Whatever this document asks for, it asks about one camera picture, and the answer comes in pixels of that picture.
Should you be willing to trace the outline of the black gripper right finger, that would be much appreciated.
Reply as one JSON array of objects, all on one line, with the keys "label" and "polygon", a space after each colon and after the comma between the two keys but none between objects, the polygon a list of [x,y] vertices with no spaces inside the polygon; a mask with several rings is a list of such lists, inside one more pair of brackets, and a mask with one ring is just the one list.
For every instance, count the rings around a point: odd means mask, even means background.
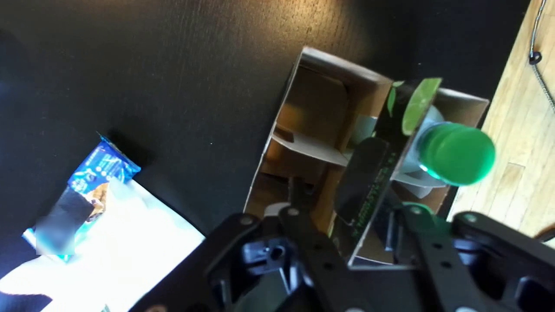
[{"label": "black gripper right finger", "polygon": [[555,312],[555,252],[491,217],[423,205],[389,214],[387,250],[439,312]]}]

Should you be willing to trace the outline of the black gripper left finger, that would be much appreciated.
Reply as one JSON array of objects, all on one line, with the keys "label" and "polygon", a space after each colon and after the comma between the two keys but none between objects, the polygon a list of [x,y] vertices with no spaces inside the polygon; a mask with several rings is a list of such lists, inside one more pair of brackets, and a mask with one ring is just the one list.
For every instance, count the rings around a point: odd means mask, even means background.
[{"label": "black gripper left finger", "polygon": [[361,312],[356,274],[309,217],[226,219],[148,295],[142,312]]}]

